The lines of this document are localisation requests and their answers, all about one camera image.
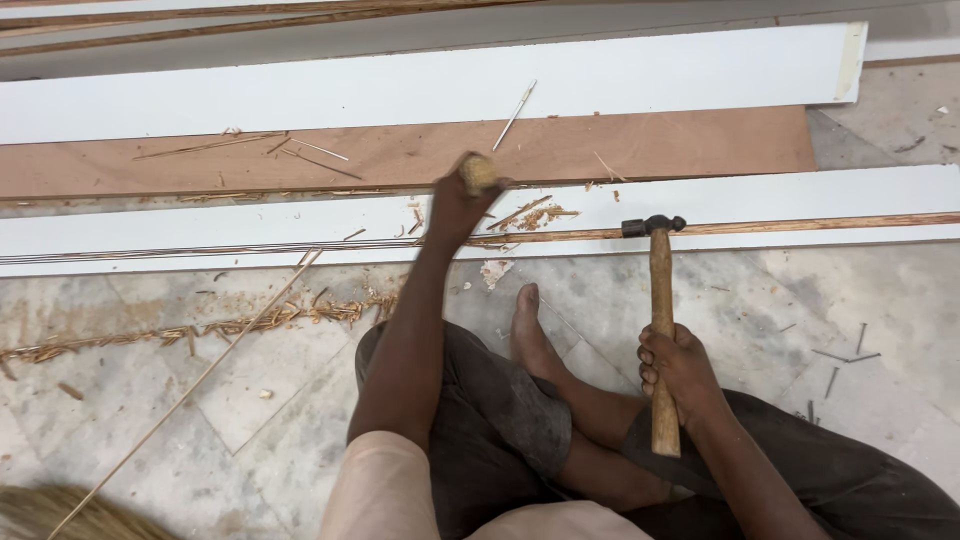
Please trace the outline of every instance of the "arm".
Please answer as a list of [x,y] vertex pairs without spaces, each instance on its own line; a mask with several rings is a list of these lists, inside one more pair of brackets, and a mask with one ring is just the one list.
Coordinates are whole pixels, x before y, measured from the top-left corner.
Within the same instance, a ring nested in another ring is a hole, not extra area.
[[471,198],[456,169],[434,184],[423,249],[373,352],[348,443],[368,431],[392,431],[427,452],[443,383],[446,270],[502,191],[498,185]]
[[829,540],[733,416],[703,344],[683,325],[676,325],[676,335],[676,343],[647,329],[640,335],[643,391],[652,395],[657,379],[666,379],[681,425],[746,537]]

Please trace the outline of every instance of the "hammer head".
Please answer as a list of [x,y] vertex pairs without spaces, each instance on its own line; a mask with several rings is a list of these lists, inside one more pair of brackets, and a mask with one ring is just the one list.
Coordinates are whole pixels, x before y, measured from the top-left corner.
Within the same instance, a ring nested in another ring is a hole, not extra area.
[[686,227],[686,220],[679,215],[669,217],[657,214],[647,219],[628,219],[620,222],[620,231],[624,238],[633,238],[636,236],[648,236],[653,229],[667,229],[679,233]]

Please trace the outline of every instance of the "hammer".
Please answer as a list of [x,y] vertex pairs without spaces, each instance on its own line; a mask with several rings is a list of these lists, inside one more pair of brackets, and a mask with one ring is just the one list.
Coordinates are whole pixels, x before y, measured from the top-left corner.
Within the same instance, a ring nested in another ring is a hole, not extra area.
[[[680,216],[673,219],[665,215],[649,219],[631,219],[620,223],[624,238],[650,236],[650,299],[653,305],[654,331],[674,339],[673,327],[673,262],[670,258],[669,231],[679,233],[686,227]],[[680,422],[677,420],[677,405],[666,387],[663,378],[654,385],[653,436],[651,450],[654,454],[680,457]]]

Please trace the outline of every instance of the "person's left hand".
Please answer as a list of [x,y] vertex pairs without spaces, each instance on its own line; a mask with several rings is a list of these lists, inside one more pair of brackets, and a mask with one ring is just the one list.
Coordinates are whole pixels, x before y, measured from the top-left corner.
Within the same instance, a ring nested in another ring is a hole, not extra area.
[[460,163],[468,155],[464,154],[450,174],[433,184],[425,245],[440,249],[451,257],[467,241],[480,218],[507,185],[506,179],[499,179],[497,185],[489,187],[478,197],[467,195],[467,185],[460,178]]

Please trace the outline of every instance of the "dark pants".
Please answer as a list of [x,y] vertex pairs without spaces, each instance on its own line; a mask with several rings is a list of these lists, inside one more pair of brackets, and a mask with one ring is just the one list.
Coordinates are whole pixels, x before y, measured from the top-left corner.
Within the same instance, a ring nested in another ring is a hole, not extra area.
[[[384,323],[360,341],[362,387]],[[811,515],[835,539],[960,538],[960,506],[924,475],[883,452],[816,427],[763,401],[724,390],[743,427]],[[650,452],[650,409],[634,420],[621,452],[695,493],[624,516],[657,540],[743,538],[706,464],[685,432],[683,457]],[[442,538],[470,535],[496,516],[568,499],[549,480],[570,445],[566,403],[553,385],[487,350],[456,325],[444,328],[444,387],[430,431],[430,479]]]

